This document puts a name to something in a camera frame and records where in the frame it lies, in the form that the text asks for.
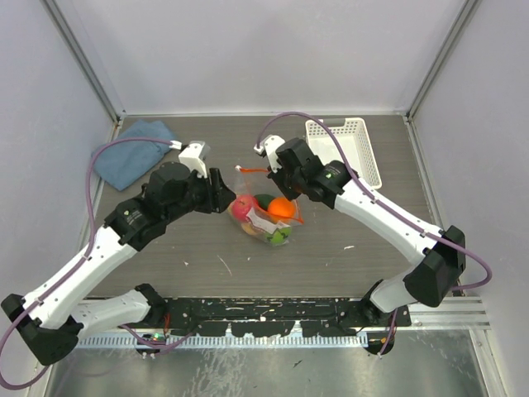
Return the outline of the clear zip bag orange zipper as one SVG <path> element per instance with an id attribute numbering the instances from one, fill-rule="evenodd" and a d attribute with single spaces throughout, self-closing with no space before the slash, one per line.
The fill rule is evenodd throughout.
<path id="1" fill-rule="evenodd" d="M 274 182 L 267 178 L 268 173 L 269 171 L 266 169 L 244 168 L 240 165 L 237 165 L 235 167 L 235 184 L 233 187 L 236 197 L 241 194 L 250 194 L 252 196 L 255 196 L 256 194 L 270 194 L 275 196 L 275 198 L 284 197 Z M 272 233 L 276 229 L 282 227 L 291 227 L 293 232 L 295 227 L 300 227 L 304 224 L 303 215 L 301 214 L 301 208 L 298 201 L 294 199 L 291 202 L 296 205 L 297 209 L 297 213 L 293 218 L 279 218 L 271 216 L 268 211 L 262 210 L 258 207 L 258 205 L 250 210 L 245 222 L 237 221 L 232 217 L 231 205 L 228 207 L 227 212 L 231 216 L 231 219 L 236 224 L 238 224 L 240 228 L 242 223 L 251 223 L 254 228 L 261 231 L 260 235 L 251 237 L 270 245 L 265 240 L 265 233 Z"/>

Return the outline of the green toy fruit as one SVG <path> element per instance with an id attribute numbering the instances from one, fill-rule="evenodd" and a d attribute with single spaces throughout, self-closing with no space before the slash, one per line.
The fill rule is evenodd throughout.
<path id="1" fill-rule="evenodd" d="M 265 240 L 272 246 L 281 246 L 288 242 L 288 239 L 290 237 L 290 234 L 292 232 L 291 227 L 282 227 L 279 229 L 276 229 L 272 233 L 265 233 L 264 237 Z"/>

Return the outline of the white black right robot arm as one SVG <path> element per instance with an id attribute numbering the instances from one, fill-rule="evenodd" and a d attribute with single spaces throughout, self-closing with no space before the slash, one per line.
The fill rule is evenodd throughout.
<path id="1" fill-rule="evenodd" d="M 455 246 L 465 240 L 457 227 L 442 231 L 377 194 L 342 160 L 323 164 L 299 138 L 267 136 L 255 151 L 269 162 L 269 179 L 287 199 L 307 196 L 347 215 L 394 246 L 410 270 L 376 282 L 359 304 L 371 325 L 388 320 L 395 309 L 413 303 L 435 308 L 456 286 L 465 258 Z"/>

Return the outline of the orange toy fruit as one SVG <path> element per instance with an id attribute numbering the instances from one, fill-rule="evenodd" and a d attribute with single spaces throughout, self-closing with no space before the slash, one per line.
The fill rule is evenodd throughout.
<path id="1" fill-rule="evenodd" d="M 285 197 L 274 198 L 267 208 L 271 216 L 279 218 L 293 218 L 296 213 L 296 205 Z"/>

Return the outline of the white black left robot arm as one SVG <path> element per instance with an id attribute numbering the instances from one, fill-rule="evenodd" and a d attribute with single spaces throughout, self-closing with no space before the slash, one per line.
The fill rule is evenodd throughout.
<path id="1" fill-rule="evenodd" d="M 163 236 L 170 223 L 192 212 L 223 213 L 235 198 L 219 169 L 202 177 L 186 165 L 166 162 L 137 196 L 115 207 L 83 251 L 40 288 L 9 294 L 1 307 L 43 366 L 61 361 L 94 333 L 133 323 L 158 327 L 167 303 L 149 284 L 95 304 L 83 299 L 119 265 Z"/>

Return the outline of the red toy apple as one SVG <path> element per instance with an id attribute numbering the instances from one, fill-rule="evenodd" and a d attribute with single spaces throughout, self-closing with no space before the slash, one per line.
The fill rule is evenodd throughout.
<path id="1" fill-rule="evenodd" d="M 254 196 L 250 194 L 241 194 L 231 203 L 231 215 L 237 221 L 245 222 L 247 215 L 252 208 L 257 205 Z"/>

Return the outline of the dark green toy avocado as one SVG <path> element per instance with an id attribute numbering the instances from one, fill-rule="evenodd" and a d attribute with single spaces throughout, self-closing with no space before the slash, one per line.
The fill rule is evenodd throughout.
<path id="1" fill-rule="evenodd" d="M 255 198 L 255 201 L 257 202 L 258 207 L 264 211 L 267 211 L 269 208 L 269 205 L 275 199 L 275 196 L 270 195 L 270 194 L 256 194 L 254 198 Z"/>

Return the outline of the yellow toy lemon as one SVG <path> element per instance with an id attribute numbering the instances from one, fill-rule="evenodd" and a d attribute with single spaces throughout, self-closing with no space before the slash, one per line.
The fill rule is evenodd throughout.
<path id="1" fill-rule="evenodd" d="M 242 223 L 241 228 L 245 233 L 247 233 L 250 236 L 258 236 L 261 234 L 261 231 L 254 228 L 254 226 L 251 223 Z"/>

